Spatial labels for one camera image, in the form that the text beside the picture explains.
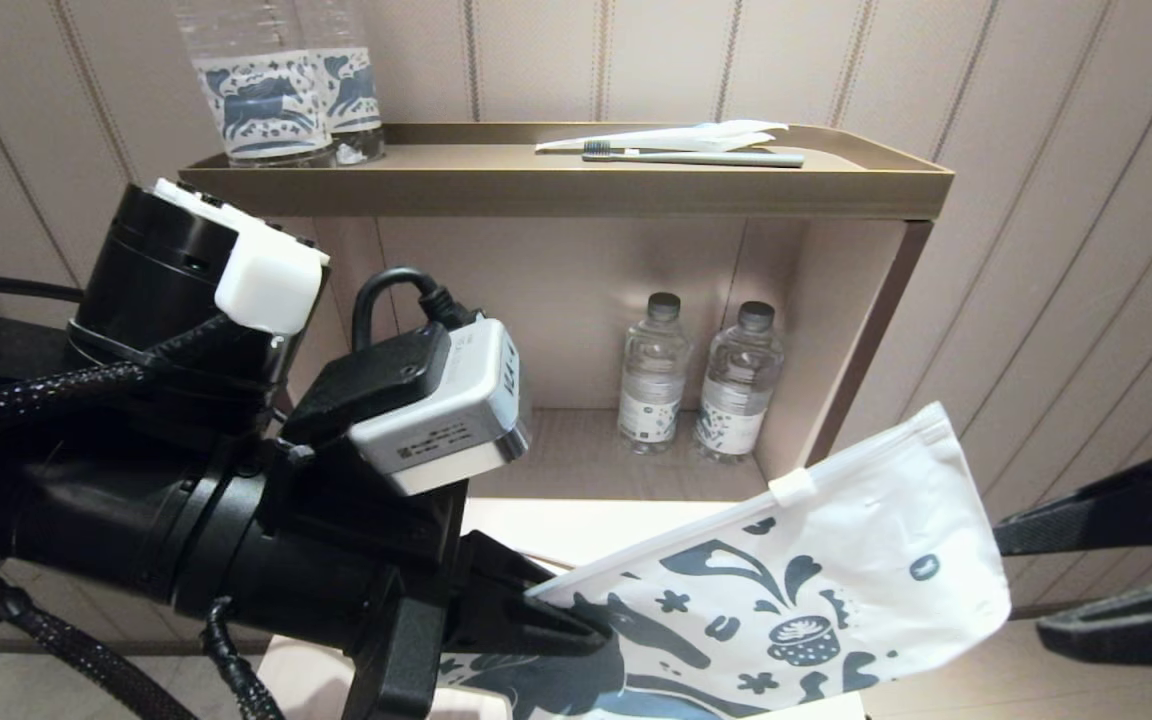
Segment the white blue patterned pouch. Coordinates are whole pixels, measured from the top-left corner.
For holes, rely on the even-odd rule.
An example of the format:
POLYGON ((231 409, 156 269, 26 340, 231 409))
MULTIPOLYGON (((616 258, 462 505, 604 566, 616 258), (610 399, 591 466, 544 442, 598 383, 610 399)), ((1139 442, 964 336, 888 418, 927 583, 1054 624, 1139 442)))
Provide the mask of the white blue patterned pouch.
POLYGON ((935 669, 1011 612, 937 402, 532 597, 609 639, 584 657, 444 653, 438 685, 500 698, 511 720, 749 720, 935 669))

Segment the grey-green toothbrush dark bristles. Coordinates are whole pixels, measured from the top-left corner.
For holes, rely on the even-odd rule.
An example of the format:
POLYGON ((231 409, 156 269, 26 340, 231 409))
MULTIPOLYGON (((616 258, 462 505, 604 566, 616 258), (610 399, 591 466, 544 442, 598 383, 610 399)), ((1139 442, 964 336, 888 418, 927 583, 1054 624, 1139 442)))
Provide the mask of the grey-green toothbrush dark bristles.
POLYGON ((804 156, 780 152, 696 152, 643 151, 613 149, 611 141, 586 141, 582 147, 584 161, 630 161, 650 164, 681 164, 695 167, 759 167, 778 169, 804 168, 804 156))

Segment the brown open shelf unit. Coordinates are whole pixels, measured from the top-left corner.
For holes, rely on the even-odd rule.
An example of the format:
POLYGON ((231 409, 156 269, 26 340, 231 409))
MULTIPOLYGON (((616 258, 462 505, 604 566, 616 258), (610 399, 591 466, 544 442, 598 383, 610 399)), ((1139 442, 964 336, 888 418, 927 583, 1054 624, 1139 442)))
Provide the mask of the brown open shelf unit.
POLYGON ((584 161, 550 141, 607 123, 396 124, 387 156, 338 169, 237 168, 212 156, 179 176, 287 219, 332 256, 324 323, 293 372, 300 396, 349 336, 355 293, 411 265, 502 319, 535 411, 526 456, 473 495, 736 501, 824 457, 867 378, 955 174, 844 129, 774 129, 803 168, 584 161), (694 343, 679 439, 636 455, 617 433, 626 331, 650 293, 676 293, 694 343), (708 342, 761 301, 787 343, 755 455, 722 464, 691 444, 708 342))

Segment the small grey-cap water bottle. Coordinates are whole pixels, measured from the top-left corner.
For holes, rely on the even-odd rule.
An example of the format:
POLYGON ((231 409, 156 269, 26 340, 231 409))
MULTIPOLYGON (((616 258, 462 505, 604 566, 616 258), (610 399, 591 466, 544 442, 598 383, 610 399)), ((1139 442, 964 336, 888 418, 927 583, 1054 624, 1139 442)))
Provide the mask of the small grey-cap water bottle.
POLYGON ((753 454, 785 365, 774 309, 741 304, 736 323, 710 342, 702 402, 692 437, 702 457, 736 464, 753 454))
POLYGON ((655 291, 626 333, 617 429, 637 455, 664 454, 675 442, 692 355, 680 316, 680 297, 655 291))

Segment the large deer-label water bottle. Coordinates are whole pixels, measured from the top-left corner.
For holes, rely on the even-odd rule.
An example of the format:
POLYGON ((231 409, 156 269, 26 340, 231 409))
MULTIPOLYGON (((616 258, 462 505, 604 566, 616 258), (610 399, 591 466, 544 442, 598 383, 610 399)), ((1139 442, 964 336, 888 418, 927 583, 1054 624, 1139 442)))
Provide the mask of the large deer-label water bottle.
POLYGON ((314 60, 294 0, 166 0, 233 167, 326 167, 314 60))
POLYGON ((335 167, 376 161, 385 152, 362 0, 294 0, 317 73, 317 94, 335 167))

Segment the white paper wrapper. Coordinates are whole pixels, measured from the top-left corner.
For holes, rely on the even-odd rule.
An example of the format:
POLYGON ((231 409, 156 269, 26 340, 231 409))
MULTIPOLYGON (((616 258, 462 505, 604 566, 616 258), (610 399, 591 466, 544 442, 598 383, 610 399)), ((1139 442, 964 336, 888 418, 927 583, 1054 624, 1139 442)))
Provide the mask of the white paper wrapper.
POLYGON ((787 131, 790 124, 770 120, 723 120, 719 123, 641 129, 634 132, 609 132, 564 141, 538 143, 535 152, 582 151, 586 143, 604 143, 609 149, 636 149, 681 152, 726 152, 773 141, 773 131, 787 131))

